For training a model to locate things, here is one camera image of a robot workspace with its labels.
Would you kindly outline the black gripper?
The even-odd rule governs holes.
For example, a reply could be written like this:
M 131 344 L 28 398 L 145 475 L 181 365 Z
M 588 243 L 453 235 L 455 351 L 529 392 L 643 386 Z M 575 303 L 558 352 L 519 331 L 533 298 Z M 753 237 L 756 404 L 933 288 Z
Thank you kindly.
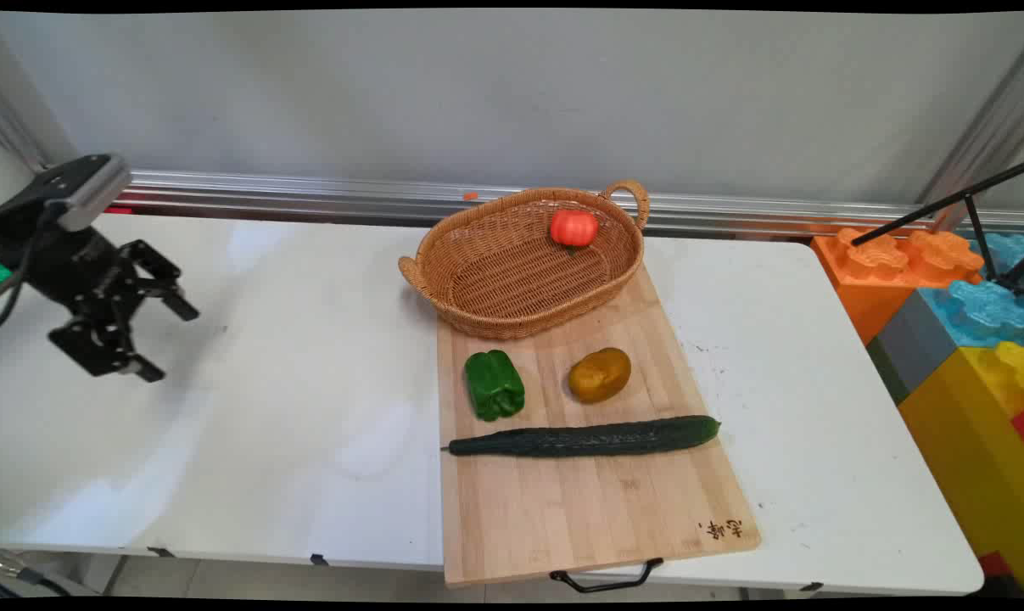
M 116 246 L 89 226 L 66 231 L 57 211 L 0 211 L 0 266 L 11 271 L 0 323 L 12 316 L 25 286 L 72 313 L 48 339 L 93 378 L 136 375 L 144 382 L 165 372 L 139 353 L 131 319 L 143 298 L 159 299 L 185 322 L 200 317 L 186 298 L 181 268 L 147 241 Z

